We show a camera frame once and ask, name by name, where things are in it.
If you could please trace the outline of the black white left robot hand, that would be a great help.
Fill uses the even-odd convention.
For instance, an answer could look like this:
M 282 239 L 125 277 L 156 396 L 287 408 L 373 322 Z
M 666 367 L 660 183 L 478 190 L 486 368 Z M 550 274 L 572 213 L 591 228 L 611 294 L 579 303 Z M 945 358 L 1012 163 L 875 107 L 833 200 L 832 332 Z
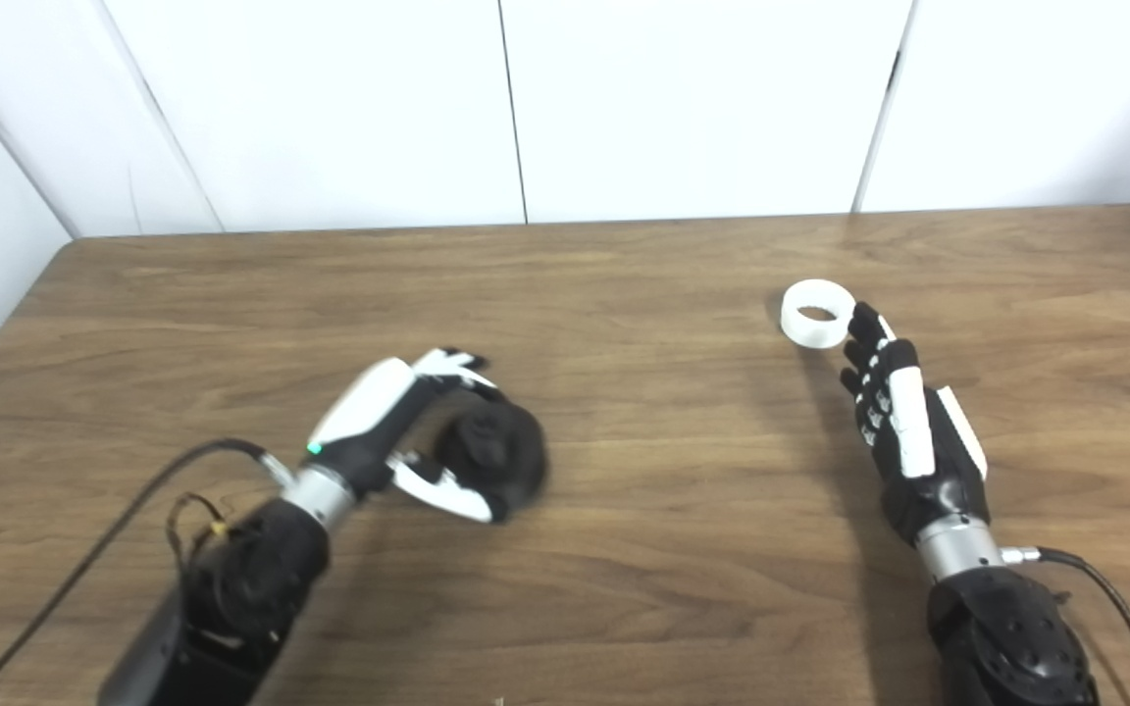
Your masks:
M 501 401 L 499 387 L 479 372 L 483 364 L 473 354 L 436 348 L 412 365 L 400 358 L 372 365 L 310 434 L 304 465 L 282 500 L 327 532 L 339 528 L 370 493 L 389 485 L 457 517 L 506 522 L 506 502 L 462 486 L 452 470 L 421 453 L 395 451 L 431 406 L 453 390 Z

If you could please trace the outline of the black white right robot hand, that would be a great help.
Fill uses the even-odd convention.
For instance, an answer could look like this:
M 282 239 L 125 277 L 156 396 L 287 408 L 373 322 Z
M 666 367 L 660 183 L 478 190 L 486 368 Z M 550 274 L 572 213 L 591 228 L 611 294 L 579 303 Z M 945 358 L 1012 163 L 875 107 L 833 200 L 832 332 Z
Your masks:
M 853 307 L 840 380 L 883 480 L 883 513 L 907 544 L 945 517 L 991 518 L 986 456 L 951 387 L 929 387 L 915 345 L 864 300 Z

